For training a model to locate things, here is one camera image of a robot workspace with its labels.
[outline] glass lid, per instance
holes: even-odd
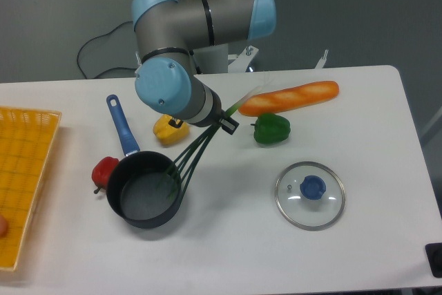
[[[276,181],[275,199],[290,223],[308,231],[334,224],[345,206],[342,182],[317,162],[298,162],[282,171]]]

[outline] yellow plastic crate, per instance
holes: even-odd
[[[0,270],[14,271],[61,119],[58,111],[0,107]]]

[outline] red pepper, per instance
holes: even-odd
[[[92,181],[97,186],[94,193],[98,193],[101,188],[106,190],[109,182],[109,177],[113,169],[118,165],[117,158],[105,157],[92,170]]]

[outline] pan handle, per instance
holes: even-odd
[[[116,95],[109,95],[106,98],[106,102],[108,104],[110,114],[112,115],[115,128],[117,129],[119,141],[122,144],[124,155],[128,156],[140,151],[140,147],[132,135],[118,97]]]

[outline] yellow bell pepper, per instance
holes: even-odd
[[[153,133],[163,145],[174,144],[189,134],[189,126],[186,122],[180,128],[175,128],[169,124],[172,119],[170,115],[164,114],[153,126]]]

